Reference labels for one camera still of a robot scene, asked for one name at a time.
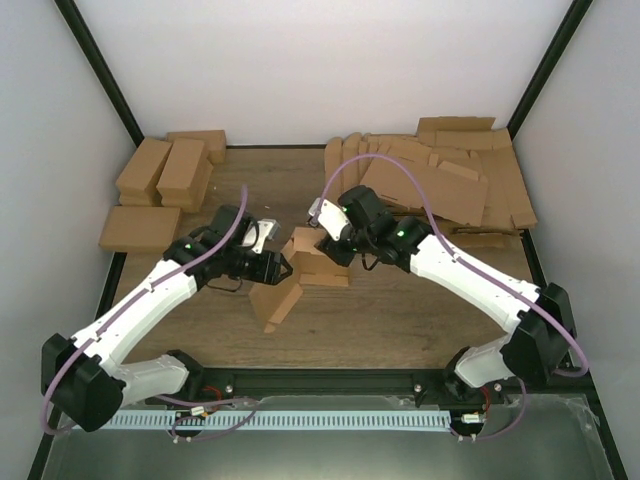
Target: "white cable channel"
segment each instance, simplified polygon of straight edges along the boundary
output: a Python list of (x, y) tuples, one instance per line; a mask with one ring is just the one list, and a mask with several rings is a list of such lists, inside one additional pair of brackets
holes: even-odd
[[(204, 420), (190, 419), (176, 430), (226, 430), (250, 412), (218, 411)], [(176, 412), (164, 410), (121, 410), (102, 430), (168, 430)], [(241, 427), (246, 431), (403, 431), (448, 432), (447, 411), (258, 411)]]

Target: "brown cardboard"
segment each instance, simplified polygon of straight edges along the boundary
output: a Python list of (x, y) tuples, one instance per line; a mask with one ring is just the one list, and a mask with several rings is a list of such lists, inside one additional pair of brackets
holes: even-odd
[[(342, 162), (342, 138), (334, 137), (327, 143), (324, 148), (324, 183), (329, 182), (329, 178), (333, 175)], [(327, 193), (327, 200), (332, 203), (338, 203), (338, 197), (343, 192), (342, 186), (342, 174), (333, 181), (329, 192)]]
[(431, 155), (431, 148), (411, 140), (394, 138), (391, 141), (388, 155), (426, 165), (429, 161), (429, 155)]
[(281, 252), (293, 267), (293, 274), (278, 285), (256, 283), (249, 291), (249, 300), (256, 317), (264, 324), (265, 333), (272, 333), (302, 297), (300, 270), (293, 258), (293, 240), (289, 240)]
[(417, 136), (425, 145), (435, 146), (438, 130), (473, 132), (491, 130), (494, 117), (423, 117), (418, 121)]
[[(352, 159), (356, 155), (358, 155), (358, 148), (360, 147), (360, 139), (362, 138), (361, 133), (352, 133), (347, 138), (344, 139), (344, 143), (342, 144), (342, 163), (344, 164), (347, 160)], [(346, 192), (347, 190), (355, 187), (359, 183), (358, 178), (358, 164), (354, 162), (342, 170), (342, 191)]]
[(294, 229), (291, 239), (295, 252), (295, 264), (300, 273), (300, 284), (348, 287), (349, 269), (336, 265), (315, 247), (325, 235), (326, 232), (322, 229), (304, 227)]
[(121, 194), (118, 201), (120, 205), (128, 207), (159, 207), (162, 205), (162, 197), (158, 192), (152, 197)]
[(156, 185), (170, 150), (169, 142), (154, 138), (142, 141), (116, 180), (116, 186), (125, 202), (123, 205), (158, 205)]
[(162, 253), (173, 242), (179, 208), (113, 207), (99, 245), (108, 251)]
[(191, 201), (185, 202), (184, 200), (172, 197), (163, 198), (163, 204), (167, 207), (179, 207), (185, 213), (197, 213), (202, 208), (204, 203), (204, 197), (207, 193), (207, 187), (209, 186), (209, 180), (211, 179), (211, 173), (213, 172), (213, 165), (209, 162), (204, 162), (201, 173), (195, 180), (195, 194)]
[(201, 130), (197, 132), (170, 132), (167, 133), (167, 141), (173, 142), (177, 138), (189, 138), (191, 140), (202, 140), (209, 153), (207, 158), (212, 165), (224, 163), (227, 151), (227, 136), (224, 130)]
[[(414, 174), (435, 215), (463, 225), (480, 226), (488, 190), (484, 176), (474, 181), (440, 166), (434, 168), (402, 158), (399, 161)], [(411, 181), (389, 162), (374, 160), (361, 183), (395, 205), (409, 209), (422, 207), (420, 195)]]
[[(366, 140), (364, 140), (365, 137), (368, 138), (368, 135), (369, 134), (362, 137), (362, 140), (358, 144), (358, 155), (363, 155), (369, 151), (369, 144)], [(369, 168), (370, 162), (367, 163), (367, 160), (368, 158), (361, 158), (360, 160), (358, 160), (358, 183), (360, 183), (360, 180), (362, 179), (362, 177), (364, 177), (367, 168)]]
[(162, 204), (194, 202), (206, 163), (207, 148), (202, 140), (176, 139), (157, 185)]
[(538, 222), (527, 189), (518, 166), (513, 148), (501, 148), (488, 152), (479, 152), (483, 166), (495, 164), (497, 176), (501, 179), (502, 190), (507, 200), (512, 228), (531, 228)]

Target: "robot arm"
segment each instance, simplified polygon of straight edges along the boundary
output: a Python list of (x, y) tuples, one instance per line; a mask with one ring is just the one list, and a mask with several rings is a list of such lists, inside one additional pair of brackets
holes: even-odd
[[(318, 202), (309, 210), (310, 215), (316, 214)], [(541, 290), (516, 280), (449, 243), (452, 257), (428, 224), (415, 217), (396, 221), (368, 187), (357, 186), (345, 192), (338, 203), (340, 207), (325, 200), (317, 216), (327, 230), (327, 236), (317, 246), (319, 250), (343, 266), (349, 265), (357, 254), (372, 254), (380, 263), (434, 281), (482, 310), (505, 332), (502, 338), (465, 348), (454, 357), (445, 383), (455, 396), (464, 397), (470, 388), (514, 375), (527, 383), (546, 383), (568, 351), (566, 341), (521, 300), (456, 260), (464, 258), (542, 306), (575, 335), (571, 307), (563, 289), (551, 284)]]
[[(245, 214), (236, 233), (216, 254), (161, 284), (155, 283), (216, 245), (237, 213), (236, 207), (221, 207), (210, 225), (176, 240), (144, 281), (109, 312), (70, 339), (56, 334), (44, 344), (43, 393), (71, 354), (93, 340), (52, 396), (52, 402), (83, 429), (97, 430), (119, 408), (155, 395), (184, 390), (190, 397), (199, 391), (202, 367), (183, 352), (172, 351), (131, 365), (122, 362), (160, 320), (209, 281), (227, 275), (276, 285), (291, 275), (292, 268), (280, 253), (263, 250), (265, 241), (277, 232), (277, 222), (258, 222)], [(114, 323), (104, 329), (114, 316)]]

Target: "wooden work surface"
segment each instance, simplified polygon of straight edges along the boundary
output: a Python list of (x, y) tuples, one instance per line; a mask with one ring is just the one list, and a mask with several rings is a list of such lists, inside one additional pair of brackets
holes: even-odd
[[(180, 234), (208, 224), (223, 203), (238, 204), (249, 187), (248, 210), (282, 225), (280, 248), (323, 183), (320, 149), (232, 149), (214, 168), (202, 211), (183, 217)], [(516, 278), (530, 280), (519, 242), (471, 253)], [(130, 254), (116, 294), (119, 301), (153, 268), (159, 255)], [(231, 294), (202, 289), (172, 311), (135, 348), (131, 361), (179, 348), (206, 366), (441, 368), (462, 347), (501, 335), (482, 312), (444, 288), (380, 265), (365, 272), (354, 262), (348, 288), (305, 287), (304, 295), (272, 334), (253, 314), (250, 285)], [(219, 285), (232, 286), (220, 280)]]

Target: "white wall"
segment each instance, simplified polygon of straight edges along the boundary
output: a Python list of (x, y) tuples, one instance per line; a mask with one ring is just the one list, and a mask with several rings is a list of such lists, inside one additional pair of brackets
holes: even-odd
[(41, 438), (40, 348), (91, 322), (97, 241), (133, 144), (52, 1), (0, 0), (0, 478)]
[(516, 148), (548, 279), (571, 294), (629, 478), (640, 478), (640, 3), (594, 2)]
[(234, 144), (504, 126), (569, 0), (79, 0), (142, 130)]

